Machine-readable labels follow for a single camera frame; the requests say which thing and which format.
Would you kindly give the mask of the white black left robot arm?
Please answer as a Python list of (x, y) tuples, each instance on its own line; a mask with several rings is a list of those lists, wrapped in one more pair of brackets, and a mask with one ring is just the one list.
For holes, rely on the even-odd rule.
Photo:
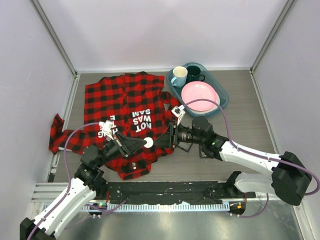
[(19, 226), (21, 240), (56, 240), (76, 214), (91, 200), (102, 199), (107, 192), (107, 182), (100, 167), (118, 156), (129, 157), (137, 150), (150, 148), (154, 141), (126, 137), (117, 133), (100, 149), (90, 145), (84, 149), (81, 164), (67, 187), (40, 214), (25, 218)]

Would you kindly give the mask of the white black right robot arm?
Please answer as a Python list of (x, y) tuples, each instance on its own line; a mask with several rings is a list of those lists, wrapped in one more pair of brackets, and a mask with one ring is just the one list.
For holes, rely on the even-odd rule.
[(294, 153), (267, 153), (235, 143), (214, 132), (212, 124), (203, 116), (194, 118), (191, 127), (170, 123), (166, 133), (153, 144), (169, 149), (179, 143), (197, 144), (208, 158), (235, 163), (256, 172), (231, 174), (225, 190), (233, 198), (242, 193), (261, 192), (298, 206), (312, 181), (311, 173)]

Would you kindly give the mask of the red black plaid shirt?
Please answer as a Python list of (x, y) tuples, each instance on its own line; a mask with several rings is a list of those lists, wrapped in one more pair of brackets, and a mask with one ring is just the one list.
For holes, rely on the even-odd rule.
[(177, 120), (171, 110), (180, 105), (169, 92), (163, 91), (164, 81), (164, 76), (142, 71), (103, 77), (97, 83), (86, 85), (85, 128), (75, 134), (62, 130), (65, 121), (56, 115), (48, 149), (53, 154), (64, 147), (77, 154), (82, 154), (90, 145), (103, 149), (108, 141), (98, 137), (98, 123), (107, 120), (114, 121), (117, 133), (126, 137), (150, 137), (155, 141), (167, 131), (170, 123)]

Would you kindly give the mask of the blue round brooch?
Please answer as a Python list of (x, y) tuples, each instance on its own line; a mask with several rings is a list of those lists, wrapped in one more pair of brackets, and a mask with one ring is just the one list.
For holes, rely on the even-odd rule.
[(144, 147), (149, 149), (154, 145), (154, 141), (151, 137), (146, 137), (143, 139), (145, 141)]

